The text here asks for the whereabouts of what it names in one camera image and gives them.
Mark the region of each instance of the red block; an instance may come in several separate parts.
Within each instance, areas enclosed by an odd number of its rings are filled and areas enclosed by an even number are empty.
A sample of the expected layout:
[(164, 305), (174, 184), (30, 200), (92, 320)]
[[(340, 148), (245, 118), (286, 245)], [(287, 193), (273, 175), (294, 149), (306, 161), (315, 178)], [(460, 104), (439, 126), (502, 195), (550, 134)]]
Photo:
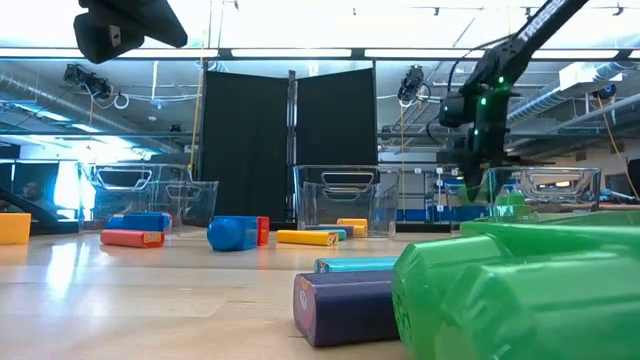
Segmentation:
[(157, 248), (164, 246), (164, 234), (154, 231), (104, 230), (100, 241), (105, 245)]
[(269, 244), (269, 217), (258, 216), (258, 246)]

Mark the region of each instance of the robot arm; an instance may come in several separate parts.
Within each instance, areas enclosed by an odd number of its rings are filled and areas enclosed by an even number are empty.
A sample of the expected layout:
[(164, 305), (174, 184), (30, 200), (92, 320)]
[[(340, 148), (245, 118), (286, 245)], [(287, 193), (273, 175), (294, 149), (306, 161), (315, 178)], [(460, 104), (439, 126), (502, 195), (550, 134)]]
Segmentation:
[(464, 171), (470, 200), (482, 181), (481, 166), (504, 164), (504, 137), (513, 84), (524, 73), (531, 57), (588, 0), (548, 0), (515, 35), (485, 52), (458, 93), (449, 93), (441, 104), (440, 125), (457, 128), (473, 123), (467, 137), (453, 149), (438, 154), (438, 161), (456, 163)]

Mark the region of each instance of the clear plastic bin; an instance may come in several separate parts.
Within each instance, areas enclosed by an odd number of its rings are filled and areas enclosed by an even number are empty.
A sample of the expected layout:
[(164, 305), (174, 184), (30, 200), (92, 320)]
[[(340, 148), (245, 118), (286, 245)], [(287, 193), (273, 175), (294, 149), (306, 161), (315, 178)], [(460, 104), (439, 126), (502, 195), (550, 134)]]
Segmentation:
[(195, 182), (186, 166), (169, 164), (82, 164), (95, 189), (89, 228), (102, 228), (115, 214), (167, 212), (173, 225), (208, 226), (218, 182)]
[(298, 229), (368, 220), (369, 237), (395, 236), (399, 169), (379, 166), (297, 166), (294, 169)]
[[(457, 214), (464, 207), (485, 207), (483, 215), (489, 221), (554, 219), (598, 211), (600, 178), (597, 168), (494, 168), (485, 173), (473, 203), (468, 200), (464, 185), (448, 187), (447, 199), (450, 211)], [(471, 219), (455, 220), (459, 223)]]

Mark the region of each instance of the wooden floor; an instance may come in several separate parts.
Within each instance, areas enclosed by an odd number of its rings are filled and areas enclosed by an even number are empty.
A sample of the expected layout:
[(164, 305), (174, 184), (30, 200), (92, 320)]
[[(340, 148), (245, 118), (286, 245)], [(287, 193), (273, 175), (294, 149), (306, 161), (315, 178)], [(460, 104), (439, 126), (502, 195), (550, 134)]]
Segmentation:
[(95, 234), (34, 237), (0, 247), (0, 358), (405, 359), (399, 342), (311, 348), (293, 323), (293, 278), (318, 257), (398, 255), (444, 236), (225, 254), (202, 229), (150, 250), (101, 246)]

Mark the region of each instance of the yellow block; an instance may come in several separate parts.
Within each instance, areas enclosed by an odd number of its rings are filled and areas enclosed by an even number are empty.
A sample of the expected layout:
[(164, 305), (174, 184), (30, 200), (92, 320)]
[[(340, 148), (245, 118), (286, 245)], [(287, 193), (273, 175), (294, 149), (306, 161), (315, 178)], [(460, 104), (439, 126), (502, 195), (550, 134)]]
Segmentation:
[(369, 228), (369, 221), (367, 219), (338, 219), (338, 224), (341, 225), (358, 225)]
[(353, 237), (367, 237), (367, 227), (362, 225), (352, 225), (353, 226)]
[(0, 245), (29, 243), (31, 214), (0, 214)]
[(279, 230), (276, 240), (287, 244), (334, 246), (339, 236), (335, 232)]

